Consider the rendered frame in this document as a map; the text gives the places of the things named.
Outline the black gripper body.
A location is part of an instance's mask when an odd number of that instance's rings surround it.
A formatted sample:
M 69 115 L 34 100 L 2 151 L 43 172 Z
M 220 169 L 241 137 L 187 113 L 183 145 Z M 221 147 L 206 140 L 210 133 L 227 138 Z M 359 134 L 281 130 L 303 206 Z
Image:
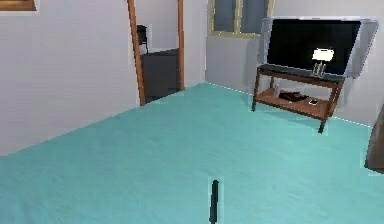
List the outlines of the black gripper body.
M 210 216 L 209 222 L 210 224 L 215 224 L 217 222 L 217 214 L 218 214 L 218 198 L 219 198 L 219 181 L 213 180 L 212 182 L 212 192 L 211 192 L 211 205 L 210 205 Z

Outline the brown wooden television stand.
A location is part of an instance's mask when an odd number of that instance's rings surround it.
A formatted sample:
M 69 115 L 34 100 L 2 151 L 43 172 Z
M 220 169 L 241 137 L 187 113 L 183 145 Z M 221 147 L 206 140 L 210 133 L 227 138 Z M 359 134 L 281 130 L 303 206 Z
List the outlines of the brown wooden television stand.
M 258 89 L 260 77 L 262 75 L 269 76 L 270 83 L 266 90 L 259 93 Z M 284 90 L 278 89 L 277 82 L 275 81 L 276 78 L 330 88 L 331 94 L 327 100 L 308 96 L 307 99 L 299 102 L 289 102 L 279 97 L 279 93 L 284 92 Z M 309 70 L 263 64 L 257 67 L 252 110 L 255 110 L 257 103 L 262 103 L 289 112 L 311 117 L 321 121 L 318 132 L 322 133 L 327 120 L 333 116 L 344 82 L 345 77 L 341 75 L 326 73 L 322 77 L 317 77 Z M 312 99 L 318 100 L 318 104 L 310 105 L 309 101 Z

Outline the black flat box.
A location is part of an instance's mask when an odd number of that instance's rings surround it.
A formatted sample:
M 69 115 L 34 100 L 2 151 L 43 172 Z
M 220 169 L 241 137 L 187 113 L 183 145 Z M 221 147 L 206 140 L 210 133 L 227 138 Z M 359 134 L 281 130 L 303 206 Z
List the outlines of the black flat box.
M 308 98 L 307 95 L 302 95 L 300 92 L 280 92 L 279 97 L 289 102 L 299 102 Z

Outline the dark grey counter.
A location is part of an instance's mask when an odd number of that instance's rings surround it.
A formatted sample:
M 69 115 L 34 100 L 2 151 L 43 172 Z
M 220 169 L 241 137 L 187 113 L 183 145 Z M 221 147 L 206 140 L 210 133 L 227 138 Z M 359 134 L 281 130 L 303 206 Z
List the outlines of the dark grey counter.
M 142 55 L 141 62 L 147 100 L 165 97 L 179 90 L 177 49 Z

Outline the brown furniture piece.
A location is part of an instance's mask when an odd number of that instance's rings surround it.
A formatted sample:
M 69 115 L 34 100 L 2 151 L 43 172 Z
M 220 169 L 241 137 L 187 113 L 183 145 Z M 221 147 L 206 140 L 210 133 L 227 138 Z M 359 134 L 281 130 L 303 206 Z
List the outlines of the brown furniture piece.
M 365 167 L 384 174 L 384 104 L 371 132 Z

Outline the white small table lamp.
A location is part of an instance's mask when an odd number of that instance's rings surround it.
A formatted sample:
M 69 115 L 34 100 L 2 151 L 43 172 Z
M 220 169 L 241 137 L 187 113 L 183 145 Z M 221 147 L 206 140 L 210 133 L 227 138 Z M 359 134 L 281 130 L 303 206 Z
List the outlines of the white small table lamp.
M 327 64 L 332 60 L 334 51 L 332 49 L 317 48 L 314 50 L 312 59 L 315 61 L 312 74 L 322 77 Z

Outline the black coffee machine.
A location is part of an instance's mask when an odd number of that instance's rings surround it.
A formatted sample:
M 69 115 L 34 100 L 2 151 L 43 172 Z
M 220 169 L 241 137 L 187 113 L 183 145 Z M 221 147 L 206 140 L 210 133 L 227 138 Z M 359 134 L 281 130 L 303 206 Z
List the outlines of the black coffee machine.
M 147 27 L 144 25 L 137 26 L 138 41 L 140 45 L 144 45 L 145 48 L 148 48 L 147 42 Z

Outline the wooden framed picture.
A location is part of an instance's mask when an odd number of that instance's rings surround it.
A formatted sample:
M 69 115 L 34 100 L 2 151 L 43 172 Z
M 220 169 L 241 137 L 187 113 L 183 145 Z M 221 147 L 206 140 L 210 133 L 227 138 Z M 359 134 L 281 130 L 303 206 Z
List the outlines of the wooden framed picture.
M 35 11 L 35 0 L 0 0 L 0 11 Z

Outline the brown wooden door frame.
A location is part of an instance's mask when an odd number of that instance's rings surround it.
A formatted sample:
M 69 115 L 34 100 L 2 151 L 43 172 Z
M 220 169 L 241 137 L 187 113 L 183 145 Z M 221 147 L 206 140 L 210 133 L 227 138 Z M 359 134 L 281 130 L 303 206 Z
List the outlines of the brown wooden door frame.
M 135 71 L 137 77 L 139 105 L 144 106 L 145 103 L 145 88 L 144 76 L 141 65 L 141 56 L 139 52 L 139 37 L 137 32 L 137 20 L 134 0 L 126 0 L 128 9 L 129 25 L 131 29 L 132 46 L 134 53 Z M 184 0 L 177 0 L 177 31 L 178 31 L 178 46 L 179 46 L 179 91 L 185 90 L 185 39 L 184 39 Z

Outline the black television with grey frame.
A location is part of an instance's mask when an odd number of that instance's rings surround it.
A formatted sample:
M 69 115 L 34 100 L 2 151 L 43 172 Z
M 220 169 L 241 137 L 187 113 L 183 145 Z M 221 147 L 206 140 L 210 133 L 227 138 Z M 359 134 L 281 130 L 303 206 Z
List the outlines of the black television with grey frame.
M 357 78 L 379 28 L 373 19 L 265 18 L 259 60 L 310 71 L 316 49 L 334 51 L 326 74 Z

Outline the window with pale wooden frame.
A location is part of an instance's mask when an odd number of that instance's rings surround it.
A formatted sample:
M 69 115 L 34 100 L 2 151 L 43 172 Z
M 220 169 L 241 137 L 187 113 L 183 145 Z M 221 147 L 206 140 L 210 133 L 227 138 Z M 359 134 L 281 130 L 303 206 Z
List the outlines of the window with pale wooden frame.
M 256 39 L 262 22 L 273 14 L 275 0 L 208 0 L 208 33 Z

